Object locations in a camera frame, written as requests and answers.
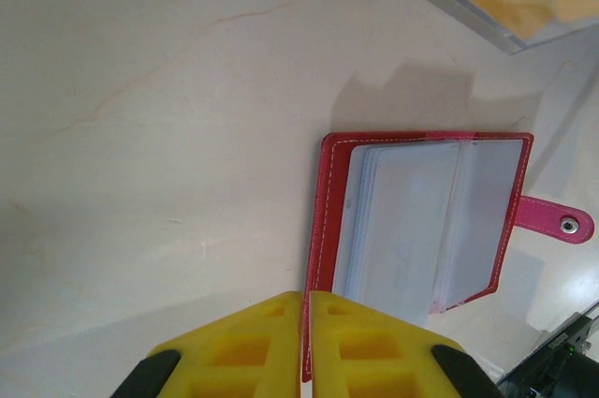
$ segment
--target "white stitching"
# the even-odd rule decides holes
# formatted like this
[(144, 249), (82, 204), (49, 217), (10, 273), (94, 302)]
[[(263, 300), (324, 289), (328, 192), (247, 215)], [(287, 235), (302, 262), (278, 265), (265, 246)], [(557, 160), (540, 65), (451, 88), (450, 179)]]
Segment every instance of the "white stitching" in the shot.
[[(522, 137), (520, 137), (520, 138), (515, 138), (515, 137), (489, 138), (489, 139), (522, 139)], [(522, 187), (524, 186), (524, 171), (526, 170), (526, 167), (528, 166), (528, 159), (529, 159), (530, 155), (531, 155), (531, 150), (529, 149), (528, 152), (525, 154), (525, 157), (523, 159), (522, 165), (520, 166), (518, 175), (516, 176), (516, 196), (514, 197), (514, 202), (512, 203), (512, 209), (509, 211), (508, 224), (507, 224), (509, 231), (507, 231), (505, 233), (503, 239), (500, 241), (500, 248), (499, 248), (499, 252), (497, 253), (497, 256), (495, 257), (495, 262), (497, 262), (498, 259), (503, 258), (505, 255), (505, 251), (507, 250), (507, 243), (509, 242), (509, 236), (511, 234), (511, 230), (514, 227), (514, 220), (516, 219), (516, 211), (518, 209), (519, 198), (522, 195)], [(501, 264), (493, 266), (493, 276), (491, 277), (491, 281), (489, 283), (488, 288), (491, 288), (493, 286), (493, 284), (495, 284), (498, 281), (499, 272), (501, 271), (501, 267), (502, 267)]]
[(399, 142), (399, 141), (413, 142), (416, 140), (423, 140), (423, 139), (364, 139), (364, 140), (363, 139), (352, 139), (352, 140), (337, 140), (336, 142), (333, 143), (332, 148), (331, 148), (331, 153), (330, 153), (330, 167), (329, 167), (329, 179), (327, 181), (327, 195), (325, 197), (324, 225), (322, 228), (322, 234), (320, 236), (320, 246), (318, 247), (318, 261), (316, 262), (316, 278), (314, 280), (314, 287), (319, 286), (319, 280), (320, 280), (320, 267), (321, 267), (320, 261), (322, 259), (322, 252), (323, 252), (323, 247), (325, 244), (325, 234), (327, 234), (327, 223), (328, 223), (327, 217), (329, 216), (330, 182), (331, 182), (333, 170), (335, 167), (335, 148), (337, 147), (337, 145), (341, 144), (341, 143), (354, 143), (354, 142)]
[[(447, 138), (448, 140), (455, 140), (455, 139), (466, 139), (466, 140), (529, 140), (529, 138), (523, 138), (523, 137), (516, 137), (516, 136), (511, 136), (511, 137), (470, 137), (470, 136), (464, 136), (464, 137), (456, 137), (456, 138)], [(332, 148), (331, 148), (331, 154), (330, 154), (330, 167), (329, 167), (329, 179), (327, 182), (327, 195), (325, 198), (325, 215), (324, 215), (324, 225), (323, 225), (323, 229), (322, 229), (322, 234), (320, 237), (320, 246), (318, 247), (318, 261), (316, 262), (316, 278), (314, 280), (314, 288), (319, 287), (319, 280), (320, 280), (320, 267), (321, 267), (321, 259), (322, 259), (322, 252), (323, 252), (323, 247), (325, 244), (325, 234), (327, 234), (327, 223), (328, 223), (328, 215), (329, 215), (329, 198), (330, 198), (330, 182), (332, 179), (332, 172), (333, 172), (333, 168), (335, 166), (335, 148), (338, 144), (341, 143), (354, 143), (354, 142), (414, 142), (414, 141), (423, 141), (426, 142), (426, 139), (422, 139), (422, 138), (417, 138), (417, 139), (352, 139), (352, 140), (338, 140), (336, 142), (333, 143)], [(516, 177), (516, 182), (519, 183), (519, 180), (522, 178), (522, 175), (524, 174), (524, 171), (526, 170), (527, 164), (528, 164), (528, 158), (530, 155), (530, 151), (528, 154), (526, 154), (526, 158), (524, 159), (524, 162), (522, 163), (522, 166), (520, 167), (518, 176)], [(522, 190), (522, 184), (518, 185), (518, 189), (516, 190), (516, 197), (518, 197), (520, 195), (520, 192)], [(516, 215), (516, 209), (517, 209), (517, 204), (518, 204), (518, 200), (514, 199), (514, 202), (512, 203), (512, 208), (510, 210), (510, 214), (509, 214), (509, 226), (511, 227), (514, 221), (514, 217)], [(507, 242), (509, 240), (509, 234), (506, 234), (506, 237), (504, 237), (504, 240), (500, 241), (500, 250), (499, 250), (499, 254), (503, 255), (503, 253), (505, 252), (505, 249), (507, 247)], [(491, 283), (494, 283), (497, 279), (497, 276), (499, 275), (499, 270), (500, 269), (494, 269), (493, 272), (493, 276), (492, 276), (492, 280)]]
[[(543, 199), (534, 199), (531, 197), (523, 197), (522, 201), (528, 201), (529, 203), (532, 203), (535, 206), (540, 205), (540, 206), (545, 206), (546, 208), (557, 209), (558, 211), (560, 211), (561, 214), (573, 214), (574, 217), (580, 218), (584, 222), (584, 225), (587, 227), (587, 232), (585, 232), (585, 234), (582, 236), (582, 239), (581, 239), (582, 242), (584, 242), (587, 239), (587, 237), (589, 237), (589, 234), (591, 234), (591, 231), (594, 226), (594, 224), (592, 222), (592, 218), (583, 211), (571, 208), (569, 206), (560, 206), (559, 204), (551, 203), (551, 202), (545, 201)], [(561, 239), (561, 240), (565, 240), (565, 241), (570, 240), (570, 239), (578, 240), (578, 237), (576, 237), (576, 235), (574, 235), (574, 234), (572, 236), (566, 236), (564, 234), (561, 234), (560, 232), (552, 231), (551, 229), (539, 228), (539, 227), (536, 227), (536, 226), (528, 224), (528, 223), (525, 223), (522, 226), (525, 228), (533, 229), (533, 230), (538, 231), (547, 236), (559, 236), (558, 239)]]

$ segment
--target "white marble surface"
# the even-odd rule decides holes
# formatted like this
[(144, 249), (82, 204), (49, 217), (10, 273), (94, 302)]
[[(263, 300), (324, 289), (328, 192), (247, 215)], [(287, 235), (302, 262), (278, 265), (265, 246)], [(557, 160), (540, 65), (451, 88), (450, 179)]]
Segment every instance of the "white marble surface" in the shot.
[[(526, 193), (599, 216), (597, 31), (509, 57), (424, 0), (1, 4), (2, 396), (107, 396), (301, 288), (331, 129), (532, 131)], [(499, 292), (430, 327), (508, 368), (599, 297), (597, 241), (516, 229)]]

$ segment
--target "red card holder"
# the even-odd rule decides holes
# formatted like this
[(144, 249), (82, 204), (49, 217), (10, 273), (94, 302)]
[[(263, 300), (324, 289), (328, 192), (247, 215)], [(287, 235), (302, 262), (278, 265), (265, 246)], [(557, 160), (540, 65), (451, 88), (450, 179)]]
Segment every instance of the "red card holder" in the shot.
[(583, 243), (593, 234), (591, 217), (574, 208), (521, 195), (533, 135), (490, 132), (348, 132), (331, 133), (322, 142), (320, 167), (314, 204), (314, 220), (303, 304), (302, 380), (312, 377), (308, 327), (310, 291), (331, 291), (342, 227), (345, 189), (352, 152), (360, 145), (389, 145), (441, 140), (521, 140), (521, 151), (511, 189), (504, 226), (497, 248), (489, 285), (469, 297), (469, 302), (497, 290), (505, 249), (514, 225), (541, 232), (568, 243)]

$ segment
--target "card holder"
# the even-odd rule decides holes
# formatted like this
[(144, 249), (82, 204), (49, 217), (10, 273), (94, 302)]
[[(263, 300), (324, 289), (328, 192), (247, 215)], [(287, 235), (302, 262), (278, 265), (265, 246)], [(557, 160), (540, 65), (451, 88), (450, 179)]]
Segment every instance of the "card holder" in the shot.
[[(333, 291), (421, 324), (429, 312), (497, 289), (515, 224), (569, 243), (588, 240), (588, 214), (521, 196), (532, 143), (528, 133), (328, 135), (305, 297)], [(568, 219), (575, 233), (563, 232)], [(308, 312), (306, 299), (307, 341)], [(309, 353), (306, 344), (304, 381), (311, 377)]]

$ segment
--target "pink snap strap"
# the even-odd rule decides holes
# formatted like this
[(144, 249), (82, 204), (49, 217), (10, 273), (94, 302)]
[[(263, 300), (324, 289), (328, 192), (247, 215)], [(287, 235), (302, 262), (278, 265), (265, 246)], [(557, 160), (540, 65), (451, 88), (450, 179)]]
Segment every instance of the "pink snap strap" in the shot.
[(568, 243), (587, 242), (595, 230), (592, 217), (584, 211), (524, 196), (520, 197), (515, 224)]

